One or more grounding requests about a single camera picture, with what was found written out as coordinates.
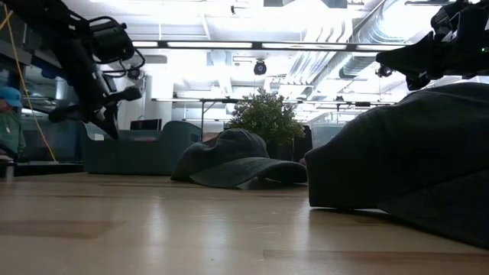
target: light wood surface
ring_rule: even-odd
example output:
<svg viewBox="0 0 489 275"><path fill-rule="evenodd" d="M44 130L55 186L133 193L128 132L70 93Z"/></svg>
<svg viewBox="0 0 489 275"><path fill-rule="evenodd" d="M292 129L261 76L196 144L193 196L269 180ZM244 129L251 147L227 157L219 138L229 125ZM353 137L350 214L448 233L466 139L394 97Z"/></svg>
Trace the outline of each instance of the light wood surface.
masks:
<svg viewBox="0 0 489 275"><path fill-rule="evenodd" d="M307 189L86 174L0 186L0 274L489 274L489 254Z"/></svg>

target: ceiling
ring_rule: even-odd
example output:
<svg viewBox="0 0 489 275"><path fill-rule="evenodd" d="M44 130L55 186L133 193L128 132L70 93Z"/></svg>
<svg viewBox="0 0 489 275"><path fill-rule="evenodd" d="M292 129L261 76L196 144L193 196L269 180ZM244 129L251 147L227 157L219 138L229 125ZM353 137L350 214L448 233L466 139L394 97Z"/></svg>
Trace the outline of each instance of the ceiling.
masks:
<svg viewBox="0 0 489 275"><path fill-rule="evenodd" d="M348 0L346 9L328 8L321 0L284 0L289 3L274 8L266 7L272 0L63 1L86 18L109 15L126 23L134 40L412 43L427 32L429 19L438 9L386 0L362 22L381 0ZM257 87L276 90L289 99L308 100L333 100L340 95L351 101L392 102L407 94L401 75L386 79L375 76L377 65L371 54L255 50L142 52L167 57L168 64L164 66L170 68L172 75L168 77L173 79L174 92L180 98L214 98L223 91L231 91L232 98L241 98ZM253 73L256 60L267 64L264 76ZM345 78L341 72L351 75ZM34 74L31 73L31 81L42 83ZM311 121L328 112L320 106L300 106L298 116Z"/></svg>

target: wooden table surface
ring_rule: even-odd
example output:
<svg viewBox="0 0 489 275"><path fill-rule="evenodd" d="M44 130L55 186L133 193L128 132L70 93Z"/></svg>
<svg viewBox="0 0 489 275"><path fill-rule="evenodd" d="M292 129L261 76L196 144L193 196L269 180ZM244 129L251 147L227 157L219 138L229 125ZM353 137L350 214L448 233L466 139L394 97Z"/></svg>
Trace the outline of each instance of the wooden table surface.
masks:
<svg viewBox="0 0 489 275"><path fill-rule="evenodd" d="M307 188L70 174L0 186L0 274L489 274L489 253Z"/></svg>

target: baseball cap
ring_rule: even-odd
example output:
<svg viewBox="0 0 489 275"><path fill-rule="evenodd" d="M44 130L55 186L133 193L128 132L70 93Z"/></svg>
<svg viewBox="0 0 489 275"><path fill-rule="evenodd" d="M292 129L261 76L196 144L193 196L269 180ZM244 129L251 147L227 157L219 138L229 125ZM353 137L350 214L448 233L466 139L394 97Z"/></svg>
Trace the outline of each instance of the baseball cap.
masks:
<svg viewBox="0 0 489 275"><path fill-rule="evenodd" d="M172 180L216 188L233 188L255 178L305 183L307 173L302 164L270 159L265 141L257 134L229 129L188 148L172 175Z"/></svg>
<svg viewBox="0 0 489 275"><path fill-rule="evenodd" d="M0 99L5 99L12 107L22 107L21 92L12 87L0 87Z"/></svg>
<svg viewBox="0 0 489 275"><path fill-rule="evenodd" d="M489 85L409 94L359 115L306 155L314 207L381 209L489 248Z"/></svg>

